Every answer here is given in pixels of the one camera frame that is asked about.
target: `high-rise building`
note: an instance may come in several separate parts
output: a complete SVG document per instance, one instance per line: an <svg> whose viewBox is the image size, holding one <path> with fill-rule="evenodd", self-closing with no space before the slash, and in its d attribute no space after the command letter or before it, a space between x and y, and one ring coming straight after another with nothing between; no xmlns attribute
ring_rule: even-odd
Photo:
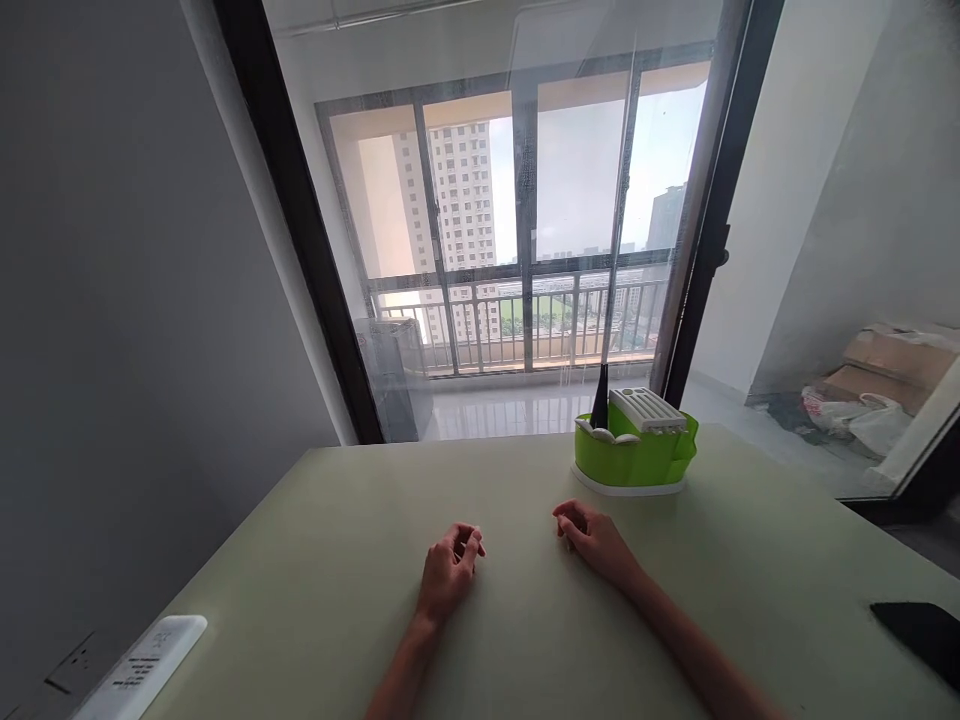
<svg viewBox="0 0 960 720"><path fill-rule="evenodd" d="M414 266L434 272L436 258L430 237L431 199L436 198L437 224L443 267L451 270L496 265L493 235L493 193L490 173L490 127L487 122L429 128L430 170L433 193L423 188L419 148L415 133L394 135L397 168L401 170L403 209ZM425 341L449 341L447 318L440 289L421 290L420 302L428 305L421 328ZM477 286L477 312L469 287L451 287L450 304L458 343L500 338L500 313L495 285ZM475 327L479 323L479 332Z"/></svg>
<svg viewBox="0 0 960 720"><path fill-rule="evenodd" d="M663 195L653 199L653 212L650 214L650 231L647 233L645 250L662 250L677 244L680 232L680 213L683 211L683 196L687 184L667 188Z"/></svg>

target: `metal railing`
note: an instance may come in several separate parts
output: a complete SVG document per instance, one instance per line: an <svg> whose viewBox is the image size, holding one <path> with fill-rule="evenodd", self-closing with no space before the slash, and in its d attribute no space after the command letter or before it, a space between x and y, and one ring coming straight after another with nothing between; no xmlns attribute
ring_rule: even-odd
<svg viewBox="0 0 960 720"><path fill-rule="evenodd" d="M668 280L622 270L617 276L614 318L610 328L611 362L649 360L656 348ZM535 368L583 366L600 362L604 308L609 276L573 272L537 278L533 286L531 335ZM439 287L421 287L421 301L390 305L390 293L378 293L375 306L383 318L417 320L426 371L485 373L524 367L524 325L519 281L471 283L450 288L453 339Z"/></svg>

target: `sliding glass door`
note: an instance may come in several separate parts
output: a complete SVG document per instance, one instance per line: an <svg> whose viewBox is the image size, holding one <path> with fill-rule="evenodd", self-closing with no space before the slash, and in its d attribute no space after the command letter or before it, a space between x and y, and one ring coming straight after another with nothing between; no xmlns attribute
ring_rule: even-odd
<svg viewBox="0 0 960 720"><path fill-rule="evenodd" d="M601 362L650 383L749 3L301 10L273 41L384 438L569 431Z"/></svg>

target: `person's left hand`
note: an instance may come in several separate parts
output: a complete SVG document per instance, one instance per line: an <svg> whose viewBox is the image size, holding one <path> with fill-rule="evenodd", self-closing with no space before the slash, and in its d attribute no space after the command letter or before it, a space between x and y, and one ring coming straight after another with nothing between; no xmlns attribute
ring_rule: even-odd
<svg viewBox="0 0 960 720"><path fill-rule="evenodd" d="M444 624L470 591L477 555L486 557L480 528L454 523L427 551L417 598L417 615Z"/></svg>

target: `hand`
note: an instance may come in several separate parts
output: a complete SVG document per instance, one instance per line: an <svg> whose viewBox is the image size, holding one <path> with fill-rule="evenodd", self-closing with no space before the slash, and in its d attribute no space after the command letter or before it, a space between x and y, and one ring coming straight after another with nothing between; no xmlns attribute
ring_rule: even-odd
<svg viewBox="0 0 960 720"><path fill-rule="evenodd" d="M467 596L476 572L477 555L486 557L480 528L454 523L427 551L417 598L417 616L442 625Z"/></svg>
<svg viewBox="0 0 960 720"><path fill-rule="evenodd" d="M620 590L626 592L643 575L609 515L579 500L567 500L553 509L553 516L557 536L566 537L590 567Z"/></svg>

